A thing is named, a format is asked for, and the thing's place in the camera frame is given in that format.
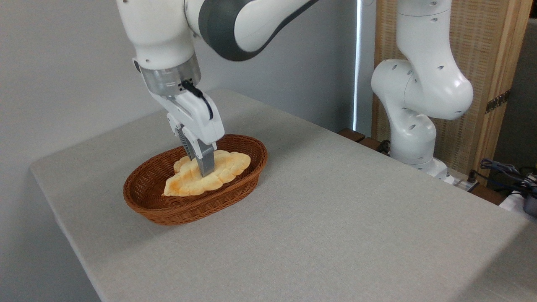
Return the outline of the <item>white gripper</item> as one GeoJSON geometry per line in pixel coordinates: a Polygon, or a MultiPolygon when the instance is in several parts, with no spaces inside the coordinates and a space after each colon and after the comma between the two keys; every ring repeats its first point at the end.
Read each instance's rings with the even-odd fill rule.
{"type": "Polygon", "coordinates": [[[200,174],[205,177],[215,169],[216,142],[224,136],[220,113],[209,95],[195,86],[177,88],[180,94],[172,96],[149,91],[168,111],[167,120],[173,134],[180,138],[190,160],[196,158],[200,174]]]}

